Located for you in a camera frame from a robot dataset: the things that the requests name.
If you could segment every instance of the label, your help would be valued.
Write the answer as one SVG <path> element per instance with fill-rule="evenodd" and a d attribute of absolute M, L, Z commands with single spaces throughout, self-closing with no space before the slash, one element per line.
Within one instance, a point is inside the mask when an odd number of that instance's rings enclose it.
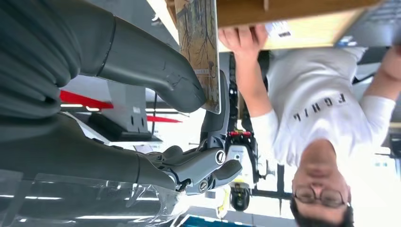
<path fill-rule="evenodd" d="M 291 37 L 291 30 L 289 29 L 288 23 L 286 21 L 267 23 L 265 27 L 270 38 Z"/>
<path fill-rule="evenodd" d="M 209 75 L 209 69 L 204 69 L 204 70 L 194 70 L 195 74 L 208 74 Z"/>
<path fill-rule="evenodd" d="M 133 107 L 134 113 L 140 114 L 140 108 L 138 107 Z"/>

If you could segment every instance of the red stripe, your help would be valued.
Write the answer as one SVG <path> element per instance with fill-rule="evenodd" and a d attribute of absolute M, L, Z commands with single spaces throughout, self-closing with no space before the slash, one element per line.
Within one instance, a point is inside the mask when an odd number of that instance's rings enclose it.
<path fill-rule="evenodd" d="M 147 116 L 148 122 L 169 122 L 169 123 L 181 123 L 181 121 L 166 118 L 166 117 L 154 117 L 154 116 Z"/>
<path fill-rule="evenodd" d="M 71 103 L 71 104 L 81 104 L 83 106 L 88 106 L 90 108 L 98 108 L 98 109 L 113 109 L 114 106 L 111 103 L 98 101 L 92 98 L 88 98 L 85 96 L 77 95 L 75 93 L 69 91 L 61 91 L 60 99 L 63 102 Z M 149 122 L 169 122 L 169 123 L 180 123 L 181 121 L 166 118 L 166 117 L 154 117 L 147 116 Z"/>
<path fill-rule="evenodd" d="M 60 99 L 66 103 L 81 104 L 90 108 L 113 109 L 113 104 L 111 103 L 101 102 L 92 98 L 71 93 L 69 91 L 62 90 L 60 92 Z"/>

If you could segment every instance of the red light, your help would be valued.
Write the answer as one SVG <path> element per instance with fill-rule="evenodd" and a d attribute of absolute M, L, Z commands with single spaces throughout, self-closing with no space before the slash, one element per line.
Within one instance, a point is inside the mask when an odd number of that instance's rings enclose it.
<path fill-rule="evenodd" d="M 242 134 L 244 136 L 252 136 L 252 133 L 250 131 L 244 131 Z"/>
<path fill-rule="evenodd" d="M 237 131 L 231 131 L 228 133 L 230 136 L 239 136 L 239 132 Z"/>

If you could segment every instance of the man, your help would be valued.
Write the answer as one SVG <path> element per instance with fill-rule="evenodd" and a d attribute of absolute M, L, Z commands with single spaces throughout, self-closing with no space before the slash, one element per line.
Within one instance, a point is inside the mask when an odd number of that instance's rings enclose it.
<path fill-rule="evenodd" d="M 291 202 L 298 225 L 353 226 L 350 188 L 339 169 L 385 139 L 401 89 L 400 47 L 388 51 L 358 102 L 351 82 L 364 48 L 289 51 L 270 67 L 268 95 L 257 62 L 264 26 L 225 28 L 219 38 L 234 53 L 259 150 L 298 167 Z"/>

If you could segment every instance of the finger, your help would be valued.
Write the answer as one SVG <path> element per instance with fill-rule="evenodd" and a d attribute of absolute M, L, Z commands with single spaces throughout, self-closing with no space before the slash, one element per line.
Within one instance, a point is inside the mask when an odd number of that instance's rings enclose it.
<path fill-rule="evenodd" d="M 255 34 L 258 39 L 258 44 L 263 47 L 267 41 L 267 31 L 263 24 L 258 24 L 255 26 Z"/>
<path fill-rule="evenodd" d="M 238 36 L 241 47 L 249 47 L 253 45 L 252 33 L 249 26 L 239 26 Z"/>
<path fill-rule="evenodd" d="M 238 32 L 234 28 L 224 29 L 224 34 L 231 49 L 240 47 Z"/>
<path fill-rule="evenodd" d="M 228 45 L 228 42 L 227 42 L 226 34 L 224 34 L 223 29 L 218 30 L 218 38 L 224 46 L 226 46 L 228 49 L 230 49 L 230 46 Z"/>

